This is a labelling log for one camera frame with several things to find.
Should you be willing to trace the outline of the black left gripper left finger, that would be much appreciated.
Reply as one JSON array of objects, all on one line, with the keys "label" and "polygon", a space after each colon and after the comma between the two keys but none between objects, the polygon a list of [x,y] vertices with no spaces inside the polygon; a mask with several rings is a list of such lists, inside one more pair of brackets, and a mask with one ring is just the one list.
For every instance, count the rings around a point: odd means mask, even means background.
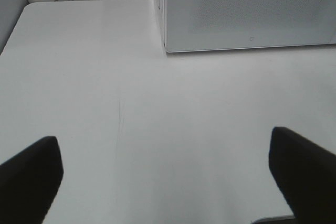
[{"label": "black left gripper left finger", "polygon": [[46,136],[1,164],[1,223],[42,223],[64,168],[57,138]]}]

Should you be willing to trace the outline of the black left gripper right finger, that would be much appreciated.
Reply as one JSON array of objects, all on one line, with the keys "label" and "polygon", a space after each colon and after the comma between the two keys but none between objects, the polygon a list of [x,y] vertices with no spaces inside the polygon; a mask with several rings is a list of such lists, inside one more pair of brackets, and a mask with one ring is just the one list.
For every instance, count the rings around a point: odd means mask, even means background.
[{"label": "black left gripper right finger", "polygon": [[335,155],[286,127],[271,133],[270,172],[297,223],[335,223]]}]

